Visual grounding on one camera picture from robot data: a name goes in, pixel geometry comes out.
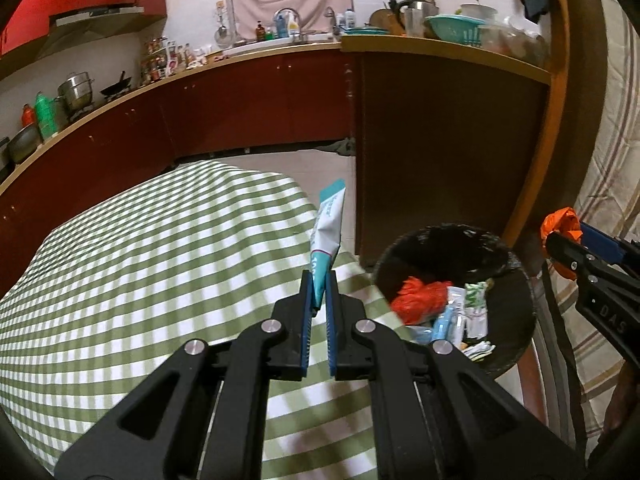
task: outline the orange plastic bag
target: orange plastic bag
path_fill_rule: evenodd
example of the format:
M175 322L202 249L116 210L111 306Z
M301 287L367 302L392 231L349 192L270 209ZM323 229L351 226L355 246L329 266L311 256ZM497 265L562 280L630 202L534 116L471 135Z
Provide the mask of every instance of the orange plastic bag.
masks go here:
M563 209L559 209L555 213L547 215L540 226L542 248L547 258L549 255L547 254L545 247L546 237L553 232L560 233L562 236L566 236L574 242L580 243L580 239L582 238L580 219L571 207L565 207ZM568 280L575 280L575 272L571 269L567 269L564 265L554 262L554 269L558 271L560 276L567 278Z
M433 282L425 285L413 276L404 280L391 309L405 325L423 322L428 316L439 314L447 304L447 287L451 282Z

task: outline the floor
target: floor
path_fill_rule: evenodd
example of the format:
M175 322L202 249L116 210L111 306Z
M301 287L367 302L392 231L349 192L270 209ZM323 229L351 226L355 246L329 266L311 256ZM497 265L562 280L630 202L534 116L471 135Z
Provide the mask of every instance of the floor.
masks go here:
M347 186L347 193L342 216L342 246L345 250L354 252L356 218L354 156L341 156L318 150L299 150L297 152L230 156L217 160L244 170L273 171L286 174L297 181L316 206L319 205L320 190L338 178L343 178ZM523 403L517 365L499 377L497 382L516 400Z

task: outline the black trash bag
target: black trash bag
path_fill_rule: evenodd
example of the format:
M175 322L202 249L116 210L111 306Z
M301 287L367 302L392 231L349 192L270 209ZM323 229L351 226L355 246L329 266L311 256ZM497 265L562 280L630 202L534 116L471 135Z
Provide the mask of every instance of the black trash bag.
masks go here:
M373 280L391 303L409 276L460 287L494 279L486 295L487 339L496 348L478 363L492 377L516 364L530 345L536 314L529 277L496 235L467 225L442 224L402 236L379 259Z

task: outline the checkered tablecloth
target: checkered tablecloth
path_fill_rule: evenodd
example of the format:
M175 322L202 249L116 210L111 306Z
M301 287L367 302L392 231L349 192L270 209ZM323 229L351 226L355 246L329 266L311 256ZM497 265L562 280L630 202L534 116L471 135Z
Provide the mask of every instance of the checkered tablecloth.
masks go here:
M298 290L315 216L286 176L203 161L55 229L0 301L0 402L27 446L52 470L185 341L269 317ZM369 317L403 330L353 256L334 269ZM368 386L329 378L324 323L323 309L308 378L271 382L263 478L376 477Z

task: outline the silver rivet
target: silver rivet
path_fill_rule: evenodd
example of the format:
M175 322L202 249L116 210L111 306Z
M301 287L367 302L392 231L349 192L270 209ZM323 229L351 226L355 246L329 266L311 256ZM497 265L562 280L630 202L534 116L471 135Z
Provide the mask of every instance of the silver rivet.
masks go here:
M433 351L436 354L447 355L453 350L453 345L446 339L438 339L433 343Z
M282 328L282 323L277 319L266 319L262 322L260 327L267 334L273 334Z
M356 322L356 330L362 334L369 334L376 329L376 324L370 319L361 319Z
M204 343L200 341L200 339L192 339L191 341L187 341L187 344L184 345L184 351L189 355L201 354L203 350Z

